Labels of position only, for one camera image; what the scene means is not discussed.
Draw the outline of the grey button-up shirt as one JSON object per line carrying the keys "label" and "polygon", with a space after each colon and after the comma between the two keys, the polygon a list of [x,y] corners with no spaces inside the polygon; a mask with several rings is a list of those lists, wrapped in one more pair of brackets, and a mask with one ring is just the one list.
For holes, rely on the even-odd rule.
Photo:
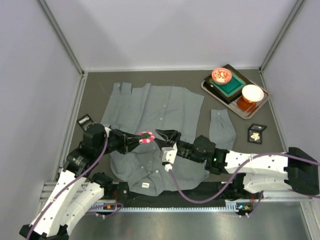
{"label": "grey button-up shirt", "polygon": [[[134,88],[130,83],[113,85],[101,123],[130,134],[144,131],[176,130],[181,139],[196,138],[202,95],[178,86],[146,84]],[[210,173],[204,164],[176,157],[173,172],[165,170],[161,151],[155,142],[141,144],[132,152],[110,154],[113,174],[128,184],[134,193],[156,197],[164,191],[192,190]]]}

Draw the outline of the gold leaf brooch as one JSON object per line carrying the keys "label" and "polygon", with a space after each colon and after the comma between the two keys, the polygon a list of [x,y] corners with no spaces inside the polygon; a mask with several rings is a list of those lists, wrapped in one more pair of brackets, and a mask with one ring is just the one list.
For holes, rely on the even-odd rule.
{"label": "gold leaf brooch", "polygon": [[253,143],[258,143],[262,140],[261,133],[260,132],[252,132],[251,135],[249,136],[249,139]]}

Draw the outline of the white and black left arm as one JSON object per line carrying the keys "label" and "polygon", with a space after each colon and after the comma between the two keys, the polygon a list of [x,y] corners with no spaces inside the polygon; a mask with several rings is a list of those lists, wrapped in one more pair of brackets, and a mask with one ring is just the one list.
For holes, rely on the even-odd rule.
{"label": "white and black left arm", "polygon": [[89,177],[101,158],[114,151],[127,154],[145,143],[138,135],[92,123],[83,132],[79,146],[70,152],[58,181],[44,207],[19,234],[27,240],[67,240],[91,206],[110,189],[113,180],[104,173]]}

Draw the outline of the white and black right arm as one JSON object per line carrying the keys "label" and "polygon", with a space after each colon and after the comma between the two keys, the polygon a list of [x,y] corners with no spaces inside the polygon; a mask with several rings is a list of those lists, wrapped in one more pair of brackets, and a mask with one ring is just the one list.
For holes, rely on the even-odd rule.
{"label": "white and black right arm", "polygon": [[204,165],[212,174],[229,174],[222,185],[226,198],[237,200],[262,191],[291,190],[301,195],[319,196],[319,162],[298,147],[287,152],[241,153],[217,148],[201,135],[193,143],[181,140],[177,130],[155,131],[155,143],[167,172],[173,170],[177,157]]}

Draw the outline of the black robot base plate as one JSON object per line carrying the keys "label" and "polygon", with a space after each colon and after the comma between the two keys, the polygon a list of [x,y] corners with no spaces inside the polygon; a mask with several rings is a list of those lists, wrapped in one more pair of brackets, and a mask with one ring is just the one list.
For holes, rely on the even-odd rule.
{"label": "black robot base plate", "polygon": [[[219,182],[202,182],[192,190],[184,190],[183,193],[190,199],[202,201],[215,195],[223,184]],[[230,184],[223,193],[214,200],[200,204],[194,204],[185,200],[178,191],[163,191],[159,196],[148,196],[129,191],[126,182],[114,184],[102,197],[103,202],[120,202],[125,208],[189,208],[189,207],[224,207],[225,201],[244,200],[252,203],[258,200],[259,193],[249,193],[241,189],[235,189]]]}

